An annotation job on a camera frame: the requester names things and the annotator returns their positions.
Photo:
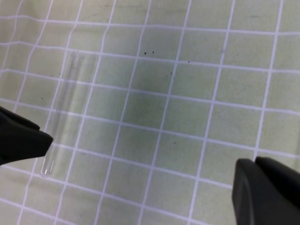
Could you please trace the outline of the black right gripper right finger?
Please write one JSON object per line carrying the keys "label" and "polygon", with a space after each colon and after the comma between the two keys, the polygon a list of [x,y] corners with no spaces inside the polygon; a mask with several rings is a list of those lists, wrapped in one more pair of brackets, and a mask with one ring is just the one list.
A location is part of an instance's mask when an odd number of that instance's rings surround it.
{"label": "black right gripper right finger", "polygon": [[270,157],[240,158],[232,203],[238,225],[298,225],[300,174]]}

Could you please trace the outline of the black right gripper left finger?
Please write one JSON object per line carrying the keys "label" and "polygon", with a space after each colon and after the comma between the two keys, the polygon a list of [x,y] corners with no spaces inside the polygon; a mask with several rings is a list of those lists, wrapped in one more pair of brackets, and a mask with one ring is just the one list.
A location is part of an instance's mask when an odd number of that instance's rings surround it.
{"label": "black right gripper left finger", "polygon": [[0,108],[0,164],[46,155],[53,138],[34,122]]}

